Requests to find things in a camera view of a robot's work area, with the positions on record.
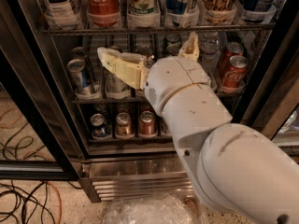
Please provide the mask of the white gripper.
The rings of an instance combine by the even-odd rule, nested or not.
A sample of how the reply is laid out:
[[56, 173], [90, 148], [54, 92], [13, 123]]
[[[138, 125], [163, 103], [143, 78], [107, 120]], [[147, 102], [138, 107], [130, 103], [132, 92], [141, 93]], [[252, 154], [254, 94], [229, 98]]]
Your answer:
[[196, 32], [190, 33], [179, 50], [179, 57], [159, 59], [150, 70], [146, 67], [147, 58], [140, 54], [102, 47], [97, 49], [97, 54], [106, 70], [130, 87], [143, 90], [145, 84], [145, 96], [158, 116], [162, 115], [167, 100], [179, 90], [194, 84], [211, 84], [210, 77], [197, 62], [200, 49]]

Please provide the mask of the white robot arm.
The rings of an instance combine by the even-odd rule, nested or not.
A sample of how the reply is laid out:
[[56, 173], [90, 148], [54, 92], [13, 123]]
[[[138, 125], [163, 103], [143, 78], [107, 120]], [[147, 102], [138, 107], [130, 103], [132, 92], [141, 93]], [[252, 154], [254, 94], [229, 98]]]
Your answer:
[[299, 224], [299, 165], [261, 133], [232, 121], [198, 62], [197, 34], [178, 55], [145, 57], [98, 48], [102, 65], [144, 91], [164, 119], [196, 196], [255, 224]]

